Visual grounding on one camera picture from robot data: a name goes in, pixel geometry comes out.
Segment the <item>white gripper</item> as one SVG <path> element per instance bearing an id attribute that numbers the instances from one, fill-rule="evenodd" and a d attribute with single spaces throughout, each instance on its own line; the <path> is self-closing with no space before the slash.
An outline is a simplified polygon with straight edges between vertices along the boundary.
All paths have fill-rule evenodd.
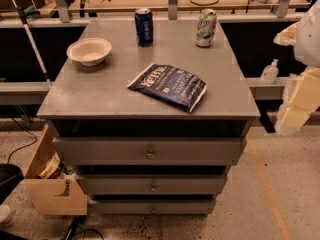
<path id="1" fill-rule="evenodd" d="M 273 42 L 281 46 L 295 46 L 297 61 L 308 66 L 320 66 L 320 4 L 314 4 L 299 24 L 295 22 L 279 32 Z"/>

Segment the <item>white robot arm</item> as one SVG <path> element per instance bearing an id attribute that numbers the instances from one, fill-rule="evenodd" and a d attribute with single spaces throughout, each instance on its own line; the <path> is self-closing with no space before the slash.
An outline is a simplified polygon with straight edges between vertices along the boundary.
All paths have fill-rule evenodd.
<path id="1" fill-rule="evenodd" d="M 291 76 L 283 92 L 275 130 L 289 135 L 300 130 L 320 107 L 320 1 L 274 38 L 278 45 L 294 48 L 294 57 L 306 65 L 299 76 Z"/>

